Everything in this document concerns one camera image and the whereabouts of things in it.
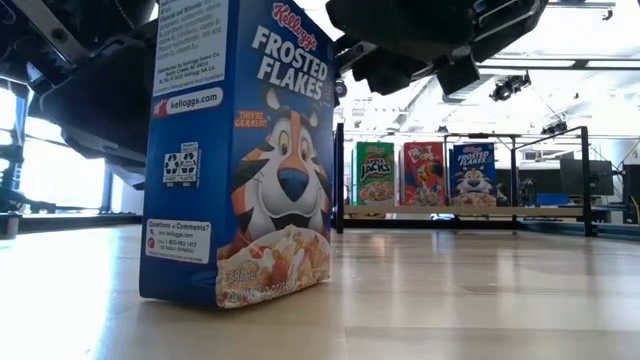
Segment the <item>metal frame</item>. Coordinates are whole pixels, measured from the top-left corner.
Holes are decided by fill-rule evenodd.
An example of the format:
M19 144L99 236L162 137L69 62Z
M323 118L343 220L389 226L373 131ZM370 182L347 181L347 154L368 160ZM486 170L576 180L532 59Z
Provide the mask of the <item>metal frame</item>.
M28 106L28 99L16 96L16 119L13 122L13 128L9 131L11 134L11 144L21 146L21 151L23 153ZM18 190L20 188L21 171L22 164L9 161L9 166L7 167L7 174L9 177L7 179L2 179L2 186L11 190Z
M104 167L104 179L102 181L102 204L100 205L101 213L111 212L111 197L113 193L113 172Z
M560 70L560 71L639 71L640 60L623 58L558 58L496 56L477 64L478 69Z
M562 131L550 136L540 137L532 141L521 143L521 140L525 136L517 134L446 134L444 135L444 161L446 163L448 157L447 138L450 137L468 137L470 139L488 139L488 138L510 138L511 144L507 144L503 141L501 143L505 145L511 152L511 206L512 208L518 207L517 200L517 159L516 152L525 147L544 142L553 138L566 138L567 133L579 132L577 135L580 138L580 146L582 151L582 171L584 174L589 174L589 131L586 126L580 126L567 131ZM571 235L582 235L586 237L601 235L604 237L635 237L640 238L637 234L640 234L640 228L625 226L625 225L611 225L611 224L593 224L592 223L592 207L591 207L591 187L589 176L583 177L583 204L582 208L578 211L568 211L565 215L572 217L578 212L581 214L584 220L583 224L580 223L558 223L558 222L545 222L545 221L520 221L517 214L524 213L525 210L533 209L519 209L509 212L509 209L502 208L499 212L501 214L511 214L511 219L508 221L502 220L455 220L455 221L442 221L442 220L397 220L397 219L345 219L344 218L344 196L341 189L344 189L344 146L341 141L344 141L344 126L338 124L334 137L335 148L335 172L334 172L334 184L336 189L335 199L335 212L333 214L333 225L336 232L342 234L344 228L394 228L394 229L507 229L507 230L523 230L523 231L536 231L536 232L551 232L562 233ZM447 183L447 196L449 199L449 168L446 167L445 172ZM414 212L410 207L395 207L401 213Z
M565 8L565 9L611 9L616 7L615 2L586 2L582 4L572 4L571 2L550 1L547 3L548 8Z
M365 55L371 53L377 48L377 45L366 41L360 41L344 53L338 54L336 57L336 61L338 62L338 76L351 70L356 61L362 59Z
M9 0L29 19L33 27L72 65L89 57L89 52L65 28L42 0Z

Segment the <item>tiger cartoon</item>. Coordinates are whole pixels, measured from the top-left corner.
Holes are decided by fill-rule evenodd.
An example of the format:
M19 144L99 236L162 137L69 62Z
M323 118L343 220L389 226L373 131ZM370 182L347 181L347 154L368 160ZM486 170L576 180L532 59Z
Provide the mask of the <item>tiger cartoon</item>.
M232 204L238 220L234 241L218 252L229 258L260 237L287 225L307 228L328 239L330 182L320 165L307 117L282 105L275 89L265 100L273 112L265 142L249 152L232 175Z
M458 193L466 194L475 192L488 194L491 192L493 185L491 185L489 179L487 179L487 177L482 173L484 167L473 168L471 170L467 170L465 167L463 170L466 172L460 179L458 179L458 182L460 183L456 186Z

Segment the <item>frosted flakes cereal box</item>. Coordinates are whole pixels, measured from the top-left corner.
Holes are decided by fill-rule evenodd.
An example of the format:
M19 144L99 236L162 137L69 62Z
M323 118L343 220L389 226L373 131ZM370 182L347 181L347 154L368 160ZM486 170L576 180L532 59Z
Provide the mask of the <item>frosted flakes cereal box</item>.
M494 144L454 145L451 156L451 205L496 206Z
M141 295L235 308L328 279L330 38L293 1L159 14Z

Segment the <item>tiger's nose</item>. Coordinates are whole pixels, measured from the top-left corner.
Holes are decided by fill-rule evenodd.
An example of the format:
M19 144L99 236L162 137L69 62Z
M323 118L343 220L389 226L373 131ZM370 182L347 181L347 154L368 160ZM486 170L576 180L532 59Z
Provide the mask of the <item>tiger's nose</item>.
M297 169L280 169L278 182L287 197L296 202L302 197L309 185L309 175Z

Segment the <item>kellogg's logo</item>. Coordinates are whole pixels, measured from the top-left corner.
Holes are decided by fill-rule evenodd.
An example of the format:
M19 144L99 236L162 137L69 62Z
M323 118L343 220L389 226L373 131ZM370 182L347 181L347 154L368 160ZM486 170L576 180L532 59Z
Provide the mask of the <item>kellogg's logo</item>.
M367 147L367 152L371 154L382 154L384 153L384 148L380 148L377 146L369 146Z
M167 112L167 103L169 99L163 99L153 105L153 117L165 117L169 115Z
M271 13L273 18L278 22L281 27L286 27L291 30L298 37L298 45L300 45L306 51L316 50L318 41L316 36L309 34L302 28L302 18L291 12L289 5L283 3L274 3L273 12Z
M464 149L462 149L462 152L465 154L477 154L479 152L482 152L482 148L481 147L474 147L474 146L467 146Z

